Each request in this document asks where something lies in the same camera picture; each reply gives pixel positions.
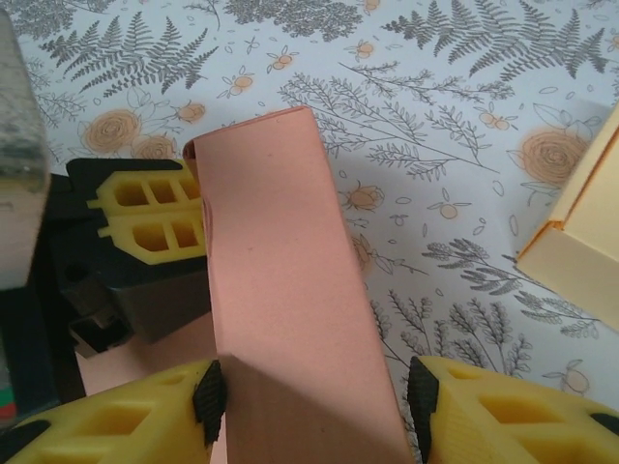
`yellow cardboard box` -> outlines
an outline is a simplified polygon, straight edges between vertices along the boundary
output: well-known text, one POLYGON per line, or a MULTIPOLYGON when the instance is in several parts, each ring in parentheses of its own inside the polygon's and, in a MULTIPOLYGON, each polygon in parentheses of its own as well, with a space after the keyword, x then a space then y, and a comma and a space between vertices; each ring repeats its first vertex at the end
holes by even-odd
POLYGON ((619 106, 517 267, 619 331, 619 106))

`cardboard box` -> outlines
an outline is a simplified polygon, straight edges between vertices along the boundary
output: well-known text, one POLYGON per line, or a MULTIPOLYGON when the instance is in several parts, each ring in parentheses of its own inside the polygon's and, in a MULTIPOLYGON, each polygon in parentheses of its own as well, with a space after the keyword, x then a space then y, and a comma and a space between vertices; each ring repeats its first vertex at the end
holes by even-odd
POLYGON ((229 464, 412 464, 310 109, 197 137, 229 464))
POLYGON ((0 10, 0 291, 26 284, 49 183, 44 125, 0 10))
POLYGON ((517 267, 619 331, 619 106, 517 267))

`black rubber pad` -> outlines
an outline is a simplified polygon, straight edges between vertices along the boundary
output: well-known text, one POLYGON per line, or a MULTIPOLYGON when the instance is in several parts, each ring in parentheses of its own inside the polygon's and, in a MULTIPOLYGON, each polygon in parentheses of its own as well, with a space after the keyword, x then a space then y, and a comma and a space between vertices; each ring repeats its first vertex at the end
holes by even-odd
POLYGON ((615 435, 619 435, 619 418, 606 413, 595 413, 591 415, 591 419, 611 431, 615 435))
POLYGON ((438 387, 438 379, 432 375, 419 358, 414 357, 410 362, 406 399, 415 424, 417 443, 424 464, 429 460, 432 444, 429 418, 432 413, 436 412, 438 387))
POLYGON ((9 459, 30 445, 32 441, 48 430, 50 426, 51 423, 47 420, 34 420, 1 433, 0 464, 9 462, 9 459))
POLYGON ((227 388, 221 374, 221 364, 213 361, 193 393, 193 410, 198 423, 204 425, 204 445, 220 437, 221 418, 225 412, 227 388))

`pink cardboard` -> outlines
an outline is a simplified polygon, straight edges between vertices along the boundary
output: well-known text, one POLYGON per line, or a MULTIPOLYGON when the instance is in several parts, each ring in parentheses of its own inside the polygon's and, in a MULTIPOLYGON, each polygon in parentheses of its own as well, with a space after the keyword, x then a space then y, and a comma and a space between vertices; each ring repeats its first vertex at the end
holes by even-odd
POLYGON ((186 156, 205 200, 228 463, 414 462, 311 111, 207 133, 186 156))

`patterned tablecloth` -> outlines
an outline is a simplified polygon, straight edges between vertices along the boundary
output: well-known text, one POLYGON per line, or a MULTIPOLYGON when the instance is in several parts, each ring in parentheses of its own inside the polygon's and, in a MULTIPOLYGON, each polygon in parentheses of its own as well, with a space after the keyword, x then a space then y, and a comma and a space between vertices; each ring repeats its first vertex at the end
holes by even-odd
POLYGON ((617 333, 514 262, 619 96, 617 0, 0 6, 56 172, 306 104, 398 393, 432 354, 619 408, 617 333))

